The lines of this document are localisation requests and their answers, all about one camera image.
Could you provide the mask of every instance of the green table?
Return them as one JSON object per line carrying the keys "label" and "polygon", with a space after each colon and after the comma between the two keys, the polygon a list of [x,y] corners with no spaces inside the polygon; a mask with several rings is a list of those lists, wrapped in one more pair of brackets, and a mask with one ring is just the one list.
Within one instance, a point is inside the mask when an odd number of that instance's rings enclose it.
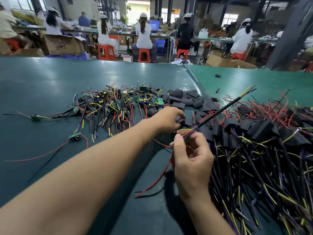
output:
{"label": "green table", "polygon": [[[268,98],[279,100],[283,93],[291,88],[287,94],[289,104],[311,106],[313,91],[313,75],[300,72],[279,72],[269,70],[248,70],[235,68],[220,68],[208,66],[189,66],[190,70],[206,90],[213,97],[220,100],[225,95],[236,98],[250,85],[256,85],[257,90],[252,95],[262,103]],[[243,98],[246,101],[251,95]]]}

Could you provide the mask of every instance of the gray pants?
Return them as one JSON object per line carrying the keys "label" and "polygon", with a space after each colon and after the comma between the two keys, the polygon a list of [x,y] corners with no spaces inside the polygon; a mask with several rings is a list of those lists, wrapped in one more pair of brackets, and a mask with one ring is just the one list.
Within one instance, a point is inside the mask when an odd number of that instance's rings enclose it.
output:
{"label": "gray pants", "polygon": [[[152,44],[152,48],[150,49],[150,60],[151,62],[156,62],[157,60],[157,55],[156,55],[156,45]],[[136,43],[133,43],[133,45],[131,46],[131,51],[133,52],[133,58],[135,61],[138,61],[139,58],[139,48],[137,48]]]}

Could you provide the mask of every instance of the person's right hand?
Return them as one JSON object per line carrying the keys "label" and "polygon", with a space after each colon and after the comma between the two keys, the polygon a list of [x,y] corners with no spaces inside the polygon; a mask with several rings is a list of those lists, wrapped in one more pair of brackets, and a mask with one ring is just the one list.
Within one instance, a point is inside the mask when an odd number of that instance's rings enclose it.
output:
{"label": "person's right hand", "polygon": [[214,156],[202,133],[195,132],[185,141],[182,135],[190,131],[181,130],[173,142],[176,184],[184,203],[190,200],[207,198],[209,195],[209,178],[211,176]]}

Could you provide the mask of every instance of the forearm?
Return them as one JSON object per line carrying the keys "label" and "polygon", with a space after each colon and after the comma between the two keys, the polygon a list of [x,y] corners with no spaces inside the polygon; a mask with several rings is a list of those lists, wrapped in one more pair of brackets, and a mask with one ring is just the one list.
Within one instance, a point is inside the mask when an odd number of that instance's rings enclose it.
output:
{"label": "forearm", "polygon": [[151,119],[84,150],[0,209],[0,231],[23,221],[24,234],[84,234],[127,174],[136,156],[158,133]]}
{"label": "forearm", "polygon": [[213,205],[209,193],[185,202],[198,235],[235,235]]}

